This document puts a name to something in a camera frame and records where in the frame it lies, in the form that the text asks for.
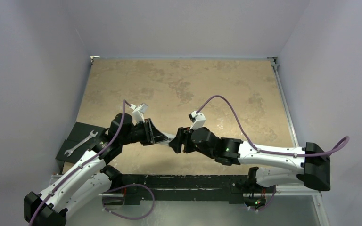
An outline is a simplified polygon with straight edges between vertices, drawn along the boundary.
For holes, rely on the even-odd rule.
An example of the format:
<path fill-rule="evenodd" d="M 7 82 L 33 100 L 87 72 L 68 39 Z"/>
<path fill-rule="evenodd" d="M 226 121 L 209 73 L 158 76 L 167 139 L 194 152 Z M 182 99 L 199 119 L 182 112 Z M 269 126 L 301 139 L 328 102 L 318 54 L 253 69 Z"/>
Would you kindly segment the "white remote control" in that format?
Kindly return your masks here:
<path fill-rule="evenodd" d="M 164 133 L 164 135 L 166 136 L 166 140 L 160 142 L 160 145 L 168 146 L 169 143 L 176 137 L 174 134 Z"/>

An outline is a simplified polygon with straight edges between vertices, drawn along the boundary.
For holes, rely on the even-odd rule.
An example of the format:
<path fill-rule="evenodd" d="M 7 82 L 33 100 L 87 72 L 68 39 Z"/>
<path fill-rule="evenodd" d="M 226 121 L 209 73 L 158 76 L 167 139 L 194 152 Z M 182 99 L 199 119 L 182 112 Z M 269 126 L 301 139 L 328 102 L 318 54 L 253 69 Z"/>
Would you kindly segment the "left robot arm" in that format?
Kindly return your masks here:
<path fill-rule="evenodd" d="M 133 123 L 132 115 L 118 114 L 109 128 L 100 134 L 91 131 L 94 139 L 79 160 L 56 182 L 42 191 L 30 192 L 24 198 L 24 219 L 31 226 L 64 226 L 83 205 L 101 193 L 143 190 L 152 193 L 146 185 L 128 178 L 109 163 L 117 157 L 124 145 L 140 143 L 168 145 L 173 134 L 158 130 L 151 119 L 140 117 Z"/>

